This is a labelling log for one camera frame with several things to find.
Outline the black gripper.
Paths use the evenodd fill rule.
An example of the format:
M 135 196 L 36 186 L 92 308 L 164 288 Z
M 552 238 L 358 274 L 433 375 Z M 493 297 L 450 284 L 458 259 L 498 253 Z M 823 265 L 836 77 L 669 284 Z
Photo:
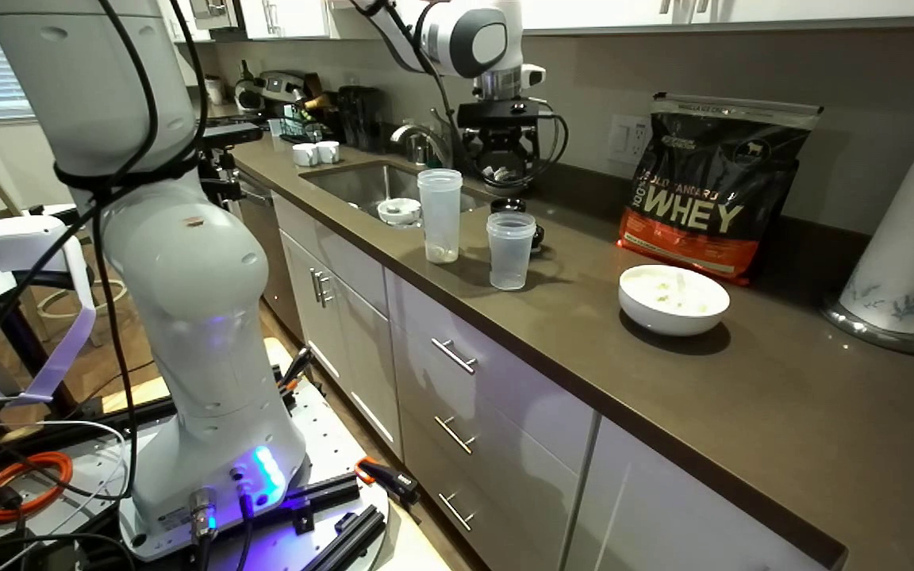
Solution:
M 543 98 L 460 105 L 458 130 L 458 167 L 494 196 L 523 194 L 568 148 L 568 121 Z

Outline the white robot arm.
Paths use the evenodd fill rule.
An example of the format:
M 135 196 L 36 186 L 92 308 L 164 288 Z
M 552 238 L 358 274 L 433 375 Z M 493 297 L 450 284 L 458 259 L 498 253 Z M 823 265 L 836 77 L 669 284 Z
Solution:
M 155 0 L 0 0 L 0 49 L 53 153 L 96 202 L 100 253 L 145 328 L 175 417 L 131 457 L 116 531 L 139 561 L 283 504 L 306 466 L 261 334 L 266 253 L 203 194 L 207 111 Z

